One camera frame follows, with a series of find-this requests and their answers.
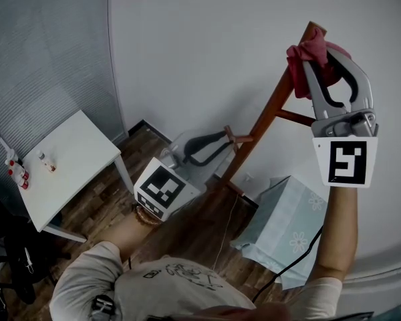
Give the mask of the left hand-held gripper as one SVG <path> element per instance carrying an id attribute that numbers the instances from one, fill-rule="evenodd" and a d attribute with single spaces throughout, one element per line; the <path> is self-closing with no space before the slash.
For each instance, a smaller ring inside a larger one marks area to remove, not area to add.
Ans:
<path id="1" fill-rule="evenodd" d="M 183 132 L 147 164 L 134 185 L 136 201 L 153 217 L 166 221 L 206 189 L 207 181 L 232 153 L 224 130 Z"/>

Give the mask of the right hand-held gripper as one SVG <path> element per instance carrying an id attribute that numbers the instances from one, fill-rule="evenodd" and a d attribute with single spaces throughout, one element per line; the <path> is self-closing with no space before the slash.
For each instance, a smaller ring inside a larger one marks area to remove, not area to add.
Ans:
<path id="1" fill-rule="evenodd" d="M 327 58 L 351 88 L 349 102 L 354 113 L 331 98 L 319 65 L 302 61 L 317 119 L 311 130 L 321 179 L 329 187 L 368 188 L 378 148 L 376 114 L 364 110 L 374 107 L 370 81 L 358 64 L 330 46 Z"/>

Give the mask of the red cloth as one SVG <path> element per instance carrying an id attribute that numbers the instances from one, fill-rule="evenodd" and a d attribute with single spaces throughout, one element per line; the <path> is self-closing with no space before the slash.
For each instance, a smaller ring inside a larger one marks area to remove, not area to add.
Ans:
<path id="1" fill-rule="evenodd" d="M 335 66 L 327 59 L 327 47 L 338 51 L 347 58 L 352 58 L 340 46 L 326 41 L 319 27 L 313 29 L 311 39 L 303 41 L 299 45 L 292 45 L 287 49 L 287 63 L 291 72 L 296 98 L 311 99 L 307 78 L 303 69 L 304 61 L 313 61 L 319 66 L 320 78 L 327 87 L 336 84 L 342 78 L 342 75 L 337 73 Z"/>

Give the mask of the wooden coat rack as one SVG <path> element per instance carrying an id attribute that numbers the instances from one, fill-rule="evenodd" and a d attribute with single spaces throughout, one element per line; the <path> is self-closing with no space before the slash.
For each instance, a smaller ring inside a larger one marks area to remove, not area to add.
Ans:
<path id="1" fill-rule="evenodd" d="M 275 76 L 273 83 L 275 86 L 268 89 L 269 99 L 264 103 L 261 113 L 258 115 L 250 132 L 246 135 L 235 138 L 232 153 L 235 155 L 230 164 L 226 167 L 224 173 L 218 178 L 218 181 L 210 190 L 211 198 L 214 199 L 222 189 L 230 187 L 240 195 L 244 195 L 246 191 L 240 185 L 233 183 L 231 180 L 244 167 L 245 162 L 254 161 L 257 168 L 255 173 L 255 184 L 259 184 L 260 177 L 268 177 L 274 170 L 272 165 L 283 165 L 285 170 L 289 169 L 288 165 L 283 164 L 282 158 L 277 150 L 278 145 L 285 144 L 279 139 L 263 140 L 268 128 L 272 125 L 276 118 L 288 120 L 298 125 L 310 126 L 313 119 L 284 109 L 284 105 L 293 91 L 293 82 L 291 73 L 287 67 L 287 62 L 283 61 L 283 53 L 272 55 L 272 62 L 283 62 L 278 70 L 282 71 L 282 75 Z"/>

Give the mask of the person's left forearm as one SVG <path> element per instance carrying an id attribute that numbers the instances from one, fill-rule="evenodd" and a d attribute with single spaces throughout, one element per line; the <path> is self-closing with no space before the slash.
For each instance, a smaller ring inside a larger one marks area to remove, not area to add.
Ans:
<path id="1" fill-rule="evenodd" d="M 122 262 L 128 261 L 143 244 L 144 239 L 161 225 L 162 222 L 148 216 L 140 216 L 138 213 L 131 213 L 123 218 L 116 226 L 116 239 L 113 240 L 120 250 Z"/>

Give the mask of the person's right forearm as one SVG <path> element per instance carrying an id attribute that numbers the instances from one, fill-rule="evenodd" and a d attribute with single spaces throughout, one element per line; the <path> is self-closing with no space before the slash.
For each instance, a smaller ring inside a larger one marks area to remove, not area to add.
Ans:
<path id="1" fill-rule="evenodd" d="M 317 255 L 308 282 L 344 281 L 358 246 L 358 190 L 331 187 Z"/>

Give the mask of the light blue floral covered box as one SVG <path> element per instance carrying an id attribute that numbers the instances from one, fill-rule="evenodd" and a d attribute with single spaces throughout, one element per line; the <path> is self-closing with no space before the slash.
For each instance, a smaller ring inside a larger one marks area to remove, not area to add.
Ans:
<path id="1" fill-rule="evenodd" d="M 304 286 L 315 262 L 319 241 L 313 238 L 323 225 L 327 201 L 289 176 L 271 179 L 257 204 L 253 218 L 231 246 L 277 274 L 312 245 L 307 257 L 277 278 L 283 290 Z"/>

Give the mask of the white table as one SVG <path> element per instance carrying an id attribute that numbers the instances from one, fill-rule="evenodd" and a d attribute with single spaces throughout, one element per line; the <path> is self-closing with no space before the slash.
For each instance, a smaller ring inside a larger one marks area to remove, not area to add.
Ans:
<path id="1" fill-rule="evenodd" d="M 37 150 L 55 163 L 55 172 L 46 169 Z M 72 241 L 85 243 L 87 239 L 51 224 L 51 220 L 106 167 L 114 164 L 128 191 L 134 192 L 120 150 L 81 110 L 34 146 L 23 164 L 29 173 L 29 187 L 19 192 L 35 228 Z"/>

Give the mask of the person's grey printed shirt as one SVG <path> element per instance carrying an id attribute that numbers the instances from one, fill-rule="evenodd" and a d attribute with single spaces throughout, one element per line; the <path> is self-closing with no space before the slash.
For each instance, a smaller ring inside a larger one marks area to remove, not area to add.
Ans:
<path id="1" fill-rule="evenodd" d="M 325 320 L 336 314 L 352 256 L 321 240 L 306 286 L 288 303 L 255 306 L 213 270 L 166 257 L 124 271 L 123 255 L 134 243 L 101 237 L 62 274 L 49 305 L 53 321 L 94 321 L 106 315 L 96 298 L 111 301 L 110 321 L 146 321 L 149 316 L 198 321 Z"/>

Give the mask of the small clear bottle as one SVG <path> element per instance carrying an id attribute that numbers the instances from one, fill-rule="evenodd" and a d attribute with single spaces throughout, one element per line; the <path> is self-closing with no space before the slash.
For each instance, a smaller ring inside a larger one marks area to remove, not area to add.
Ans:
<path id="1" fill-rule="evenodd" d="M 39 160 L 43 163 L 43 165 L 46 167 L 46 169 L 53 173 L 56 170 L 56 165 L 55 163 L 41 150 L 37 150 L 37 157 Z"/>

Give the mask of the red label water bottle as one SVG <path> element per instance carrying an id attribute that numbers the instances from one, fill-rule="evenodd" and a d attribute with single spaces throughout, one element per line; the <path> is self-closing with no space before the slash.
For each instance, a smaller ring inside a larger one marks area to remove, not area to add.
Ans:
<path id="1" fill-rule="evenodd" d="M 24 176 L 22 179 L 19 179 L 18 181 L 14 181 L 19 187 L 22 189 L 27 189 L 29 187 L 29 173 L 24 169 Z"/>
<path id="2" fill-rule="evenodd" d="M 14 181 L 18 181 L 22 179 L 24 176 L 24 168 L 14 160 L 7 159 L 6 165 L 8 167 L 8 173 Z"/>

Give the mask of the black office chair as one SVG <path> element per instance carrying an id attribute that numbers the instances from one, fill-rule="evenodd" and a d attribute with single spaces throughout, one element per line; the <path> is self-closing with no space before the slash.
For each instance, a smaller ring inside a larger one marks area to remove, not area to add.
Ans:
<path id="1" fill-rule="evenodd" d="M 71 254 L 62 252 L 46 235 L 36 230 L 26 217 L 11 214 L 0 200 L 0 239 L 4 242 L 5 255 L 0 255 L 0 263 L 8 263 L 11 283 L 4 288 L 15 290 L 26 304 L 36 299 L 33 285 L 48 278 L 56 284 L 50 267 L 58 259 L 71 259 Z M 24 248 L 27 248 L 33 263 L 33 274 L 28 272 Z"/>

